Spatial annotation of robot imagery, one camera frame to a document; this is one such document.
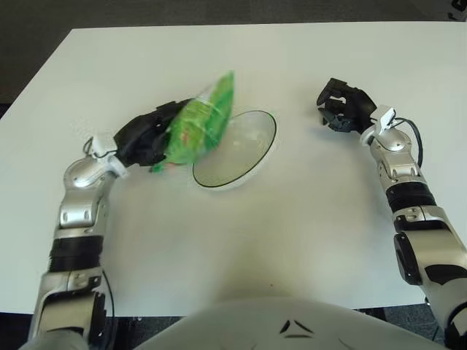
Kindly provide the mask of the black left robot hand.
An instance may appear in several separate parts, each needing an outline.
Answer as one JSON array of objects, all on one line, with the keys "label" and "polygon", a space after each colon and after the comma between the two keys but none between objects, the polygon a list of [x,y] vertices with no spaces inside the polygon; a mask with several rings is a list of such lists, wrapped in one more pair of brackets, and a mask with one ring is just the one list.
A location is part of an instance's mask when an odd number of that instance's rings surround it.
[{"label": "black left robot hand", "polygon": [[158,106],[130,120],[113,137],[94,136],[88,154],[109,164],[118,176],[124,176],[126,169],[133,165],[158,165],[166,159],[171,140],[170,125],[188,102],[190,99]]}]

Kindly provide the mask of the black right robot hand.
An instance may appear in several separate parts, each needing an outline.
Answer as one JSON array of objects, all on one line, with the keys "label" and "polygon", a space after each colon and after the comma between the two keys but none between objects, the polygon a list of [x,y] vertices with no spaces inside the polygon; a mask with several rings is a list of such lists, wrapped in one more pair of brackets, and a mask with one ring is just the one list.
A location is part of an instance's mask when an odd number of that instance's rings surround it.
[{"label": "black right robot hand", "polygon": [[366,92],[335,78],[319,94],[317,106],[323,125],[335,132],[355,131],[364,145],[388,130],[395,118],[393,107],[377,106]]}]

